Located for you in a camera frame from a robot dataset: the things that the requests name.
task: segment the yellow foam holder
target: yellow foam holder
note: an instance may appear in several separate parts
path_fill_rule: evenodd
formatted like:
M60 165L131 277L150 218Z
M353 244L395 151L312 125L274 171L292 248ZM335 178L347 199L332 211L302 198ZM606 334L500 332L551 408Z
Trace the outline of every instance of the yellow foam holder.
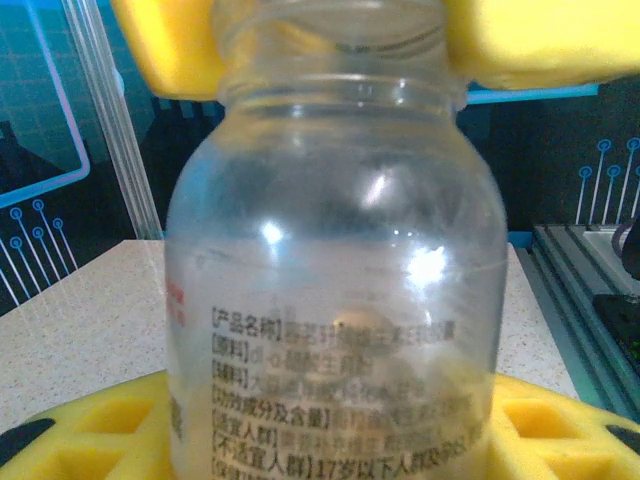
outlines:
M216 98L225 65L214 0L111 0L138 67L158 96ZM638 0L443 0L456 71L488 88L580 85L640 72Z
M55 424L0 467L1 480L171 478L164 372L31 421L43 419ZM639 437L630 420L497 375L487 480L640 480Z

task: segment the glass bottle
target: glass bottle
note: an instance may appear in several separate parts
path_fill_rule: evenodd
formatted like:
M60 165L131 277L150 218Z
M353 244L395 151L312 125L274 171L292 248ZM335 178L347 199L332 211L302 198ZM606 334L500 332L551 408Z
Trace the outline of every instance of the glass bottle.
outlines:
M180 480L483 479L503 206L435 0L217 0L166 238Z

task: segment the countertop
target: countertop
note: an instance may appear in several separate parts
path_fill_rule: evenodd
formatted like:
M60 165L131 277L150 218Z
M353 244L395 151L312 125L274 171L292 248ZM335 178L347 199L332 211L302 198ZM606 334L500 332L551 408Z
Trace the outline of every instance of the countertop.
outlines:
M164 309L162 242L128 240L0 317L0 432L164 369ZM577 398L511 246L497 370Z

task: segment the speckled countertop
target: speckled countertop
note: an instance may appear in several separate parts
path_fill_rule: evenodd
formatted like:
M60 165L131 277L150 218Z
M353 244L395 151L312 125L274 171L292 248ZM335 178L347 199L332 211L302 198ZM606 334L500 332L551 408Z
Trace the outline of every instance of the speckled countertop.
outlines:
M165 367L162 242L124 241L0 317L0 432ZM498 371L576 397L515 251Z

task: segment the clear plastic bottle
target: clear plastic bottle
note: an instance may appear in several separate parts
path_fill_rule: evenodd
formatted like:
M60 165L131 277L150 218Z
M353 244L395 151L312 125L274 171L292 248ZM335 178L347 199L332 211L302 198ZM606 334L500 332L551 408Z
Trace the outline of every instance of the clear plastic bottle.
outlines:
M483 479L506 273L430 0L217 0L166 240L180 480Z

